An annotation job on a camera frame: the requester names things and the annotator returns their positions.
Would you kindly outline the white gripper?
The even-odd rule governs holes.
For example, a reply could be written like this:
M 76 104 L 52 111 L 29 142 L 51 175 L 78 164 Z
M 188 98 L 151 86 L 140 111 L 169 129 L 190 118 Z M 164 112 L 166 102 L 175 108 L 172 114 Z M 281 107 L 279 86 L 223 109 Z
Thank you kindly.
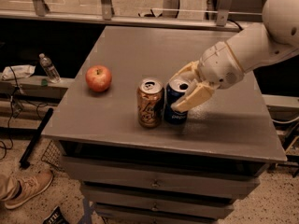
M 185 94 L 171 104 L 173 110 L 186 112 L 210 99 L 214 86 L 219 89 L 234 86 L 243 79 L 244 72 L 227 43 L 218 42 L 202 54 L 199 62 L 190 62 L 171 76 L 175 77 L 192 81 Z

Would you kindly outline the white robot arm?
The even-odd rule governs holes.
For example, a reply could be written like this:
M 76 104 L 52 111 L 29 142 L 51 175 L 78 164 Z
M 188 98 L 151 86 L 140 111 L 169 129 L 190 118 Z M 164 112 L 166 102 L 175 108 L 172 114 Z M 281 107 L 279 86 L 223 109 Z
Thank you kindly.
M 262 21 L 207 49 L 178 75 L 190 82 L 171 108 L 188 111 L 228 89 L 256 68 L 280 63 L 299 53 L 299 0 L 267 0 Z

